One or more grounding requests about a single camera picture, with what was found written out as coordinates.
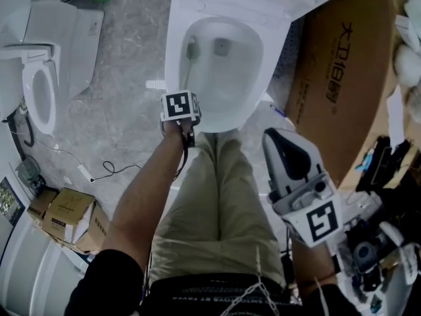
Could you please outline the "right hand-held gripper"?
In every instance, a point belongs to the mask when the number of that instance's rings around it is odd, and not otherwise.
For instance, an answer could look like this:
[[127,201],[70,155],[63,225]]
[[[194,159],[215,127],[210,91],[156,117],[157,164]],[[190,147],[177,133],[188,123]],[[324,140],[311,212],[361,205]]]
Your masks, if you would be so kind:
[[[313,248],[343,227],[341,199],[314,144],[286,130],[262,137],[270,177],[268,202],[298,241]],[[282,196],[281,190],[294,190]]]

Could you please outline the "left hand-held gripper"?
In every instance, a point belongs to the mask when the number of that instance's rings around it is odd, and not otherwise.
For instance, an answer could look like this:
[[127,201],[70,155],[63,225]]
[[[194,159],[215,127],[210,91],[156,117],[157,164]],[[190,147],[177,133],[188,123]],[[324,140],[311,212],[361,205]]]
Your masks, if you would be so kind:
[[201,121],[197,95],[189,90],[165,93],[161,96],[161,121],[191,119],[193,124]]

